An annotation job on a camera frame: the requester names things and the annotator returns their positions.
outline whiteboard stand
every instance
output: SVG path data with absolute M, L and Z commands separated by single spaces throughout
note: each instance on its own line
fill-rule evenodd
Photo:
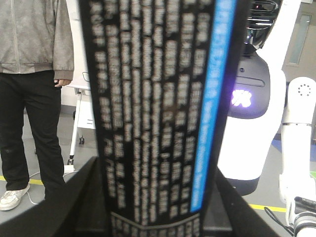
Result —
M 84 144 L 83 133 L 80 128 L 95 129 L 94 117 L 92 112 L 90 87 L 88 85 L 69 84 L 68 87 L 75 89 L 77 95 L 76 112 L 74 118 L 74 128 L 72 142 L 70 147 L 70 155 L 67 165 L 65 165 L 65 173 L 74 171 L 74 156 L 77 138 L 81 144 Z

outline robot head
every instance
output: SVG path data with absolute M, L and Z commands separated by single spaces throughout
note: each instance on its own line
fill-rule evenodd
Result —
M 251 54 L 265 43 L 276 21 L 282 0 L 254 0 L 248 17 L 245 54 Z

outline black base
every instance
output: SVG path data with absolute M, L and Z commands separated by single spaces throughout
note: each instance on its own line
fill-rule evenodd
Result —
M 241 196 L 253 193 L 258 186 L 260 177 L 252 180 L 227 179 Z
M 225 211 L 217 186 L 214 186 L 212 198 L 207 208 L 203 224 L 204 237 L 232 237 L 233 228 Z

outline white sneaker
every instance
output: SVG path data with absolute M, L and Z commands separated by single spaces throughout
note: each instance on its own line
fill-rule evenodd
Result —
M 17 207 L 29 188 L 30 185 L 28 184 L 25 189 L 6 191 L 0 198 L 0 211 L 8 211 Z

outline yellow floor line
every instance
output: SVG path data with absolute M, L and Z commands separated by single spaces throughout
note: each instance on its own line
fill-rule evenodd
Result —
M 0 180 L 5 181 L 4 177 L 1 175 L 0 175 Z M 37 179 L 30 179 L 30 184 L 43 185 L 42 181 L 37 180 Z M 249 204 L 249 206 L 256 210 L 264 210 L 264 207 L 265 207 L 263 205 L 256 205 L 256 204 Z M 271 211 L 286 212 L 286 208 L 276 207 L 276 206 L 266 206 L 266 207 L 268 207 Z
M 5 181 L 4 177 L 0 175 L 0 180 Z M 37 185 L 43 185 L 41 180 L 38 179 L 30 179 L 29 181 L 30 184 L 37 184 Z
M 256 209 L 256 210 L 264 210 L 264 207 L 265 207 L 263 205 L 256 205 L 256 204 L 249 204 L 249 206 L 252 209 Z M 276 206 L 266 206 L 266 207 L 268 207 L 271 211 L 286 212 L 286 208 L 283 208 L 283 207 L 276 207 Z

